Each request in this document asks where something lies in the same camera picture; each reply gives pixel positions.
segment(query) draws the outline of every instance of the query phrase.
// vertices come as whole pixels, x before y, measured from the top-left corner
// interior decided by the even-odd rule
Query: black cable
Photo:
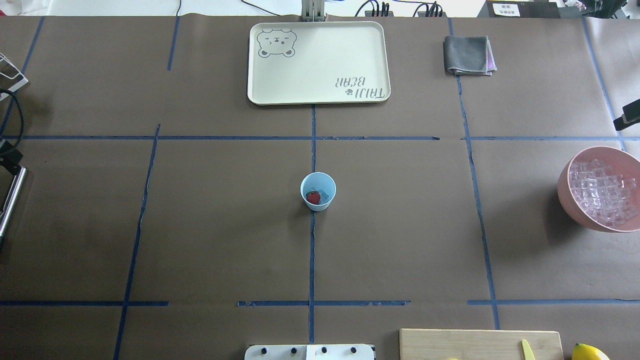
[[[424,14],[425,16],[429,13],[429,4],[428,3],[420,3],[420,5],[418,5],[417,8],[415,8],[415,11],[413,12],[413,15],[411,15],[411,17],[415,17],[415,14],[418,13],[418,10],[420,10],[420,8],[422,7],[422,5],[427,7],[426,13]]]
[[[18,134],[18,140],[15,142],[15,144],[13,145],[13,147],[5,152],[2,152],[0,154],[0,156],[4,156],[7,155],[8,153],[15,151],[15,148],[18,146],[18,144],[20,144],[20,142],[22,141],[22,137],[24,136],[24,115],[22,114],[22,107],[20,107],[20,102],[18,101],[18,97],[15,96],[15,93],[3,88],[0,88],[0,93],[3,94],[7,94],[10,97],[13,98],[13,101],[15,101],[15,105],[18,107],[18,113],[20,114],[20,133]]]
[[[246,1],[246,0],[240,0],[240,1],[242,1],[243,3],[245,3],[245,4],[247,4],[247,5],[251,5],[251,6],[253,6],[254,8],[258,8],[258,9],[262,10],[263,12],[270,13],[271,15],[280,16],[280,14],[272,13],[271,11],[269,11],[269,10],[267,10],[267,9],[263,9],[263,8],[261,8],[261,7],[257,6],[256,4],[251,4],[250,2],[248,2],[248,1]]]
[[[368,3],[371,3],[371,15],[375,15],[376,7],[373,5],[373,3],[376,3],[378,5],[378,9],[380,9],[380,4],[378,4],[377,0],[366,0],[364,3],[362,3],[362,5],[360,5],[360,8],[358,9],[358,11],[356,12],[356,15],[354,15],[354,17],[357,17],[358,14],[360,13],[360,10],[362,10],[362,8]]]
[[[442,17],[442,6],[440,6],[437,1],[433,2],[429,10],[429,17]]]
[[[427,6],[427,11],[425,14],[425,16],[428,16],[429,14],[429,5],[431,5],[431,3],[425,3],[424,1],[412,1],[412,0],[394,0],[397,1],[398,3],[408,3],[408,4],[420,4],[420,6],[422,6],[423,4],[426,4]],[[442,17],[442,14],[444,13],[444,9],[442,8],[442,6],[438,5],[435,8],[435,17]],[[415,13],[413,13],[413,16],[415,16],[415,14],[418,13],[418,10],[416,9]]]

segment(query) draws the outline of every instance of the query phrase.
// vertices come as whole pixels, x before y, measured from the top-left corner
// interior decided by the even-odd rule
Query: light blue cup
[[[314,205],[307,201],[307,193],[316,191],[320,193],[320,203]],[[307,175],[300,184],[300,195],[309,209],[322,211],[329,207],[335,197],[335,181],[324,172],[312,172]]]

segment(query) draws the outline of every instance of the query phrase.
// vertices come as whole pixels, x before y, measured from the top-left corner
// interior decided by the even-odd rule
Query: cable
[[[375,15],[376,13],[376,7],[373,5],[373,3],[376,3],[376,5],[378,5],[378,10],[380,10],[380,4],[378,4],[377,0],[366,0],[364,3],[362,3],[362,5],[360,5],[360,8],[358,9],[354,17],[357,17],[358,14],[360,13],[360,10],[362,10],[362,8],[368,3],[371,3],[371,15]]]
[[[430,13],[429,5],[431,5],[431,3],[425,3],[424,1],[412,1],[412,0],[394,0],[394,1],[397,1],[398,3],[420,4],[420,6],[418,6],[418,8],[413,13],[413,16],[415,16],[415,14],[418,13],[418,9],[425,4],[427,6],[425,16],[429,17],[429,13]],[[434,10],[435,10],[434,17],[442,17],[442,14],[444,13],[444,9],[442,8],[442,6],[438,4]]]
[[[413,15],[411,15],[411,17],[415,17],[415,14],[417,14],[417,13],[418,13],[418,10],[420,10],[420,8],[422,7],[422,5],[424,5],[424,6],[426,6],[426,7],[427,7],[426,12],[427,12],[427,13],[429,13],[429,4],[428,4],[428,3],[420,3],[420,5],[418,5],[418,7],[417,7],[417,8],[415,8],[415,11],[413,12]]]
[[[245,3],[245,4],[247,4],[247,5],[251,5],[251,6],[253,6],[254,8],[258,8],[258,9],[262,10],[263,12],[270,13],[271,15],[280,16],[280,14],[272,13],[271,11],[269,11],[269,10],[267,10],[267,9],[263,9],[263,8],[261,8],[261,7],[257,6],[256,4],[251,4],[250,2],[248,2],[248,1],[246,1],[246,0],[240,0],[240,1],[242,1],[243,3]]]
[[[14,92],[0,88],[0,93],[7,94],[13,98],[13,101],[15,101],[15,105],[18,107],[18,113],[20,114],[20,133],[18,134],[18,140],[15,142],[15,144],[11,149],[0,153],[0,156],[4,156],[12,151],[15,151],[18,144],[20,144],[20,142],[22,141],[22,137],[24,136],[24,115],[22,114],[22,107],[20,107],[20,102],[18,101],[18,97],[15,95]]]
[[[442,6],[440,6],[437,1],[433,2],[429,10],[429,17],[442,17]]]
[[[382,6],[380,7],[380,11],[376,12],[374,16],[389,16],[389,3],[382,2]]]

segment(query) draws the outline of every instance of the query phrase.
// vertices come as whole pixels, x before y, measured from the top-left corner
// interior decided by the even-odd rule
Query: strawberry
[[[320,204],[320,193],[318,192],[308,192],[306,198],[307,201],[309,201],[313,205]]]

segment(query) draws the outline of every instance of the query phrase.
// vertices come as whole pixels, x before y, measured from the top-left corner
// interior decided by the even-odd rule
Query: gray cloth
[[[454,75],[487,75],[498,70],[488,37],[445,37],[444,67]]]

